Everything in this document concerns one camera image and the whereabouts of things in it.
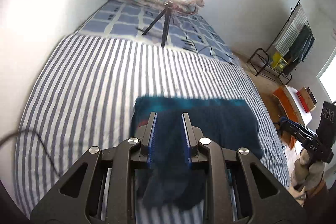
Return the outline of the gloved right hand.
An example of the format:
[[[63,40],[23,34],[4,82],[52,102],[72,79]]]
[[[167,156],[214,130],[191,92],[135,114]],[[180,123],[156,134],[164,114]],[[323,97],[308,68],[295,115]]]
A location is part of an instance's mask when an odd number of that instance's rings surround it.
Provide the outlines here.
[[[301,192],[315,190],[320,183],[324,182],[325,163],[315,161],[312,155],[303,148],[299,158],[294,162],[294,170],[291,173],[291,184],[294,189]]]

